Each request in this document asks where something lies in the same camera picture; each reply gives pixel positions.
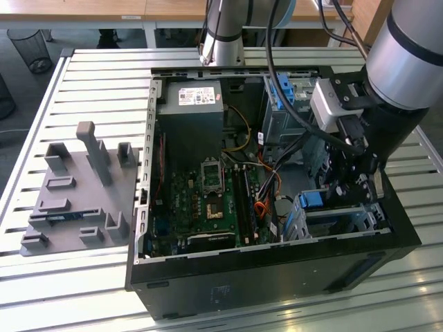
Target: open computer tower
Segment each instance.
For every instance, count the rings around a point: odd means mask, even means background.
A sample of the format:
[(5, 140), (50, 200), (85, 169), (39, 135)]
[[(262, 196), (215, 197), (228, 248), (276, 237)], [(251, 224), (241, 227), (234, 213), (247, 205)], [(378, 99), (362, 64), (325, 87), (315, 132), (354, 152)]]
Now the open computer tower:
[[(331, 68), (279, 73), (313, 121), (316, 81)], [(384, 172), (376, 203), (323, 204), (331, 165), (315, 137), (284, 161), (266, 211), (256, 208), (272, 173), (263, 164), (305, 132), (267, 74), (152, 69), (126, 286), (155, 320), (349, 290), (421, 244)]]

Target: yellow wire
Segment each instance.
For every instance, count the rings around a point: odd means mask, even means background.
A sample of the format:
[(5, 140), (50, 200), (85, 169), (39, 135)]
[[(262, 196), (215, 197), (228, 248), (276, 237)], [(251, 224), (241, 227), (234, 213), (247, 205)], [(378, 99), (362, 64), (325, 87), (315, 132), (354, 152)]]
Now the yellow wire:
[(246, 121), (246, 118), (243, 116), (243, 114), (240, 113), (240, 111), (238, 109), (236, 109), (234, 106), (231, 106), (231, 105), (229, 105), (228, 108), (236, 111), (237, 114), (242, 118), (246, 127), (248, 128), (248, 138), (246, 139), (246, 142), (243, 145), (241, 145), (239, 147), (228, 147), (226, 149), (222, 149), (222, 151), (225, 151), (225, 152), (234, 152), (234, 151), (242, 150), (248, 146), (249, 141), (251, 140), (251, 128), (249, 127), (249, 123), (248, 123), (248, 121)]

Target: mesh trash bin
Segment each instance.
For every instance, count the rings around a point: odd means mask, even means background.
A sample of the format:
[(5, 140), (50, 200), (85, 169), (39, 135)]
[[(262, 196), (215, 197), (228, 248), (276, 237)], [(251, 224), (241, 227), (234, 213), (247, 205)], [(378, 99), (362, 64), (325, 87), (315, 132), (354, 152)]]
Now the mesh trash bin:
[(15, 102), (0, 75), (0, 120), (9, 116), (15, 110)]
[(31, 73), (44, 73), (52, 66), (53, 63), (40, 30), (8, 30), (8, 38)]

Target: blue drive bracket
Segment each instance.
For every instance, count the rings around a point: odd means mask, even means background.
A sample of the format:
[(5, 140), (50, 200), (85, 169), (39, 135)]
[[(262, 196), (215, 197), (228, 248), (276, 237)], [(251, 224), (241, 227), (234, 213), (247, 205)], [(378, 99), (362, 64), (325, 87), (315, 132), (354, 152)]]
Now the blue drive bracket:
[(303, 192), (299, 197), (303, 209), (323, 206), (320, 192)]
[[(286, 99), (288, 99), (289, 103), (291, 105), (293, 105), (296, 99), (295, 99), (295, 96), (293, 94), (293, 87), (292, 87), (291, 82), (288, 79), (288, 76), (285, 75), (285, 74), (277, 74), (277, 77), (278, 77), (278, 81), (279, 81), (280, 85), (282, 86), (283, 93), (286, 96)], [(272, 81), (271, 81), (271, 92), (272, 92), (272, 95), (275, 98), (275, 101), (277, 102), (277, 108), (278, 109), (284, 109), (283, 102), (278, 97), (277, 90), (275, 89), (274, 84), (273, 84)]]

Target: metal frame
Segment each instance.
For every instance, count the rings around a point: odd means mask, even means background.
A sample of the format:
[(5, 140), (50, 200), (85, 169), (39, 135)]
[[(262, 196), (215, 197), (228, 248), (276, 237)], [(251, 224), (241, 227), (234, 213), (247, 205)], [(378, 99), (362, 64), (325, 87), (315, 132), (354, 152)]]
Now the metal frame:
[[(263, 49), (246, 49), (246, 64), (265, 65)], [(286, 48), (274, 51), (277, 65), (324, 64), (355, 71), (355, 49)], [(154, 322), (135, 293), (124, 291), (127, 247), (41, 257), (17, 254), (26, 207), (46, 169), (47, 142), (63, 140), (79, 150), (70, 127), (98, 121), (98, 136), (112, 148), (115, 136), (143, 148), (151, 67), (198, 66), (193, 49), (77, 50), (61, 59), (8, 186), (0, 200), (0, 322), (5, 331), (361, 331), (441, 328), (443, 320), (443, 176), (419, 134), (391, 156), (386, 173), (423, 242), (406, 258), (387, 264), (354, 290), (182, 320)]]

